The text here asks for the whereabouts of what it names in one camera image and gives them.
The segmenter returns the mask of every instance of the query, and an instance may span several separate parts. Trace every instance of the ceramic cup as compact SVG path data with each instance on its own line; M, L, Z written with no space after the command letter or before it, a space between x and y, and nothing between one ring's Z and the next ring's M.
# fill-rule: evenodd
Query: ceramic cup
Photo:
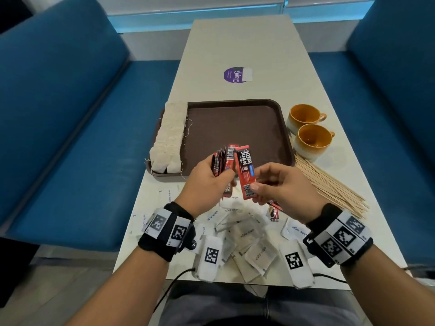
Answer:
M335 136L321 125L310 123L299 128L295 138L295 150L303 158L314 161L326 151Z
M326 114L320 113L314 106L298 104L291 108L286 121L287 128L296 135L299 128L307 123L318 123L326 119Z

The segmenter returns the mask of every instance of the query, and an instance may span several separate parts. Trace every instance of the tray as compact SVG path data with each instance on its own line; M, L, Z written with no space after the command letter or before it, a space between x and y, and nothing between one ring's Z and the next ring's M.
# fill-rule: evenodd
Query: tray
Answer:
M188 119L180 156L182 175L188 176L201 160L228 144L249 145L254 167L268 162L295 165L280 105L271 99L188 103ZM161 126L158 120L151 146ZM148 172L155 177L181 176Z

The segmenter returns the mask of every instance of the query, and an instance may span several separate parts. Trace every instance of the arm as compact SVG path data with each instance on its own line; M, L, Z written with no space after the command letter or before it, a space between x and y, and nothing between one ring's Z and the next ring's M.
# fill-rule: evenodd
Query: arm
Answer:
M191 172L175 202L198 217L214 207L234 171L218 177L211 171L211 157ZM136 247L119 269L68 321L67 326L148 325L160 296L169 263L152 251Z
M255 202L270 199L301 223L316 219L329 201L295 168L268 163L254 171L258 183ZM353 294L375 326L432 325L435 295L392 262L378 247L372 246L354 265L341 268Z

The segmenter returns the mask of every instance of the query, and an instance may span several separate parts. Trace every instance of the blue backrest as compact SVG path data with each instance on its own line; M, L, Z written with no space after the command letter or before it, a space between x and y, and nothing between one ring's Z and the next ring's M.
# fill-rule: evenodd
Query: blue backrest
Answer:
M127 59L96 0L64 0L0 36L0 224Z
M435 0L376 0L348 42L433 164L434 9Z

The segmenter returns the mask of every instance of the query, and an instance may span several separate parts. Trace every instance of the gray jeans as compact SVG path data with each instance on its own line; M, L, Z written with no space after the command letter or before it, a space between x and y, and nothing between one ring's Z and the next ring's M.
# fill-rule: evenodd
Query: gray jeans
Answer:
M282 325L361 325L340 290L269 286L265 298L241 284L177 281L169 293L159 326L201 326L238 316L264 316Z

